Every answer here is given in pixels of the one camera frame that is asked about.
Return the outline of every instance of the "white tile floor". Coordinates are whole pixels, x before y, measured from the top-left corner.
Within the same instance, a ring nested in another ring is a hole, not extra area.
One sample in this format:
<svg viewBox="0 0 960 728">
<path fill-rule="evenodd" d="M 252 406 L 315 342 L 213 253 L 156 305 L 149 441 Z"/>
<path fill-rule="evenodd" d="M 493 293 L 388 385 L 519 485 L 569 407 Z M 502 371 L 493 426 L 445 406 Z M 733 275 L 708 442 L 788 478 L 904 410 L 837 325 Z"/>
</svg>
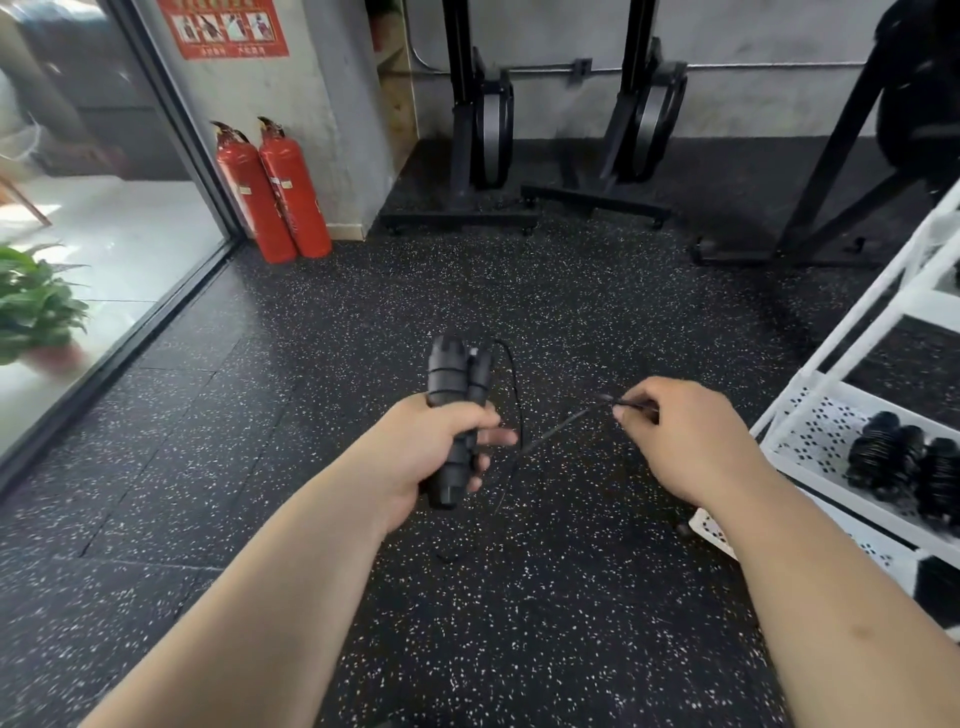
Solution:
<svg viewBox="0 0 960 728">
<path fill-rule="evenodd" d="M 87 333 L 77 334 L 88 365 L 223 241 L 192 182 L 41 178 L 19 187 L 53 227 L 38 229 L 21 219 L 22 206 L 2 206 L 0 240 L 15 240 L 21 249 L 58 242 L 41 256 L 84 266 L 63 276 L 78 298 L 90 302 Z M 0 367 L 0 453 L 83 373 L 60 380 L 19 363 Z"/>
</svg>

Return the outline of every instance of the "red fire extinguisher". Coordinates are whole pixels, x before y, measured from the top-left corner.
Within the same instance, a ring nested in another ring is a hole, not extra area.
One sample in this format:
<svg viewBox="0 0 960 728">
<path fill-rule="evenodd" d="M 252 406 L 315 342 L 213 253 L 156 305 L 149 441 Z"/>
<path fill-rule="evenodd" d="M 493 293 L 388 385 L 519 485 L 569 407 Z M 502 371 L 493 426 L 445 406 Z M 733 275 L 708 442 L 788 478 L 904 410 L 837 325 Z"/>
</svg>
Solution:
<svg viewBox="0 0 960 728">
<path fill-rule="evenodd" d="M 260 158 L 270 175 L 276 198 L 283 206 L 297 248 L 301 255 L 323 257 L 333 250 L 333 244 L 300 145 L 266 116 L 256 118 L 260 120 L 263 137 Z"/>
<path fill-rule="evenodd" d="M 212 124 L 217 128 L 217 163 L 233 188 L 264 259 L 268 263 L 293 260 L 297 248 L 277 208 L 256 147 L 232 127 L 219 121 Z"/>
</svg>

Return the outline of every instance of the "glass door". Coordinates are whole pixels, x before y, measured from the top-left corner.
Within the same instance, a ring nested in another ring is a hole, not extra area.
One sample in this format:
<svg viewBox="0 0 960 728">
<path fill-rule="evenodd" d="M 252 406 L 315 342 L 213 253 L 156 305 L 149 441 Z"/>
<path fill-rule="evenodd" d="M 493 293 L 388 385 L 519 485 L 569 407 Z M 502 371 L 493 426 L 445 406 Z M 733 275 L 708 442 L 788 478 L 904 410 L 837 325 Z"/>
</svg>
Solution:
<svg viewBox="0 0 960 728">
<path fill-rule="evenodd" d="M 0 457 L 240 230 L 130 7 L 0 0 Z"/>
</svg>

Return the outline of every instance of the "gray wall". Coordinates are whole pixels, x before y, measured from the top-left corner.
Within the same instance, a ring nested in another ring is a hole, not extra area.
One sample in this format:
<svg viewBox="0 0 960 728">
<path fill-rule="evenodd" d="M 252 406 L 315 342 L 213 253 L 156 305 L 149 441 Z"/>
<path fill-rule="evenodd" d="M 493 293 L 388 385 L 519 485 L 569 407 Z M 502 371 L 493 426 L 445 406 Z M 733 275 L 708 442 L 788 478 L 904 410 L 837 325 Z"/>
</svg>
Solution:
<svg viewBox="0 0 960 728">
<path fill-rule="evenodd" d="M 448 68 L 439 0 L 406 0 L 413 45 Z M 864 61 L 893 0 L 661 0 L 656 33 L 668 59 L 700 64 Z M 473 0 L 473 42 L 487 65 L 623 60 L 629 0 Z M 783 136 L 829 133 L 856 68 L 691 69 L 677 134 Z M 578 88 L 563 78 L 514 79 L 516 135 L 601 136 L 616 76 Z M 415 84 L 420 135 L 450 133 L 447 79 Z"/>
<path fill-rule="evenodd" d="M 283 124 L 303 149 L 331 235 L 360 239 L 386 199 L 393 160 L 379 108 L 361 0 L 275 0 L 288 58 L 185 61 L 154 0 L 136 0 L 207 140 L 208 119 L 259 139 L 257 115 Z"/>
</svg>

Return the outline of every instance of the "forearm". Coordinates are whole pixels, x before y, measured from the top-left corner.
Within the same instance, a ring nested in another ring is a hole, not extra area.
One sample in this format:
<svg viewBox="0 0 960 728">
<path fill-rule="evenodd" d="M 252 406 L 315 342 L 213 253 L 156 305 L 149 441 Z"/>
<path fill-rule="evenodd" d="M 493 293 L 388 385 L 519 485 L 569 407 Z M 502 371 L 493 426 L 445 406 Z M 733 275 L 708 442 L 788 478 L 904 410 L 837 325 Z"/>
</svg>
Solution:
<svg viewBox="0 0 960 728">
<path fill-rule="evenodd" d="M 799 726 L 960 725 L 960 650 L 847 534 L 772 470 L 724 492 L 708 510 Z"/>
<path fill-rule="evenodd" d="M 382 540 L 363 494 L 303 486 L 84 728 L 313 725 Z"/>
</svg>

